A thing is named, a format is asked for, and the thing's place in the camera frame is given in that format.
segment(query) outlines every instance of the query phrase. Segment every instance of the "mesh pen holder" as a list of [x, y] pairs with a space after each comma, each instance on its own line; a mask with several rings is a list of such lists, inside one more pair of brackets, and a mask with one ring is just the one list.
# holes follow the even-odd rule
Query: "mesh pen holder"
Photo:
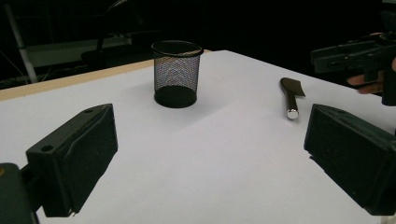
[[183, 108], [197, 100], [198, 74], [204, 50], [191, 42], [163, 40], [151, 45], [154, 56], [154, 99]]

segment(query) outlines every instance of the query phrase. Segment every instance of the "cable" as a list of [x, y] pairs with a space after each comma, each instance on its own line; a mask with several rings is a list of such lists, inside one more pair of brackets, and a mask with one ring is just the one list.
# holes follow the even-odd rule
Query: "cable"
[[17, 67], [17, 65], [15, 65], [15, 64], [3, 53], [2, 50], [0, 50], [0, 53], [3, 55], [3, 57], [4, 57], [5, 59], [7, 59], [7, 61], [8, 61], [9, 63], [12, 64], [12, 66], [14, 66], [15, 69], [17, 69], [17, 71], [18, 71], [18, 72], [21, 74], [21, 76], [23, 77], [23, 80], [25, 81], [26, 85], [29, 84], [29, 82], [26, 80], [26, 77], [25, 77], [24, 73]]

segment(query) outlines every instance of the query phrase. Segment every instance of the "chair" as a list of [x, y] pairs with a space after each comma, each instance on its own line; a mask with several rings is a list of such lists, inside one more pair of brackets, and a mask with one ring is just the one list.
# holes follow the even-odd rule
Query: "chair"
[[[151, 44], [161, 39], [160, 25], [150, 1], [117, 0], [101, 18], [95, 50], [81, 54], [89, 71], [152, 59]], [[122, 44], [104, 47], [109, 37], [124, 38]]]

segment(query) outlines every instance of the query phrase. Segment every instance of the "white tabletop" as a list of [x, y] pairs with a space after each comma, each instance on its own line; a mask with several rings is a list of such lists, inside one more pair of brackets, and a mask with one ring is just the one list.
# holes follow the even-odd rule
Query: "white tabletop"
[[[289, 120], [279, 80], [301, 81]], [[198, 100], [172, 109], [154, 99], [153, 67], [0, 102], [0, 162], [80, 111], [114, 106], [119, 151], [81, 211], [42, 224], [379, 224], [304, 150], [312, 104], [337, 107], [389, 133], [396, 107], [376, 95], [227, 50], [201, 56]]]

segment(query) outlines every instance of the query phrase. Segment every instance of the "cleaver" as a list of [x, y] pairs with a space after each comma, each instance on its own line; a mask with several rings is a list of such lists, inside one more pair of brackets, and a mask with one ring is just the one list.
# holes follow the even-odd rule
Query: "cleaver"
[[297, 119], [299, 113], [295, 96], [305, 96], [303, 88], [301, 87], [301, 82], [288, 77], [282, 77], [280, 79], [280, 87], [285, 93], [288, 118]]

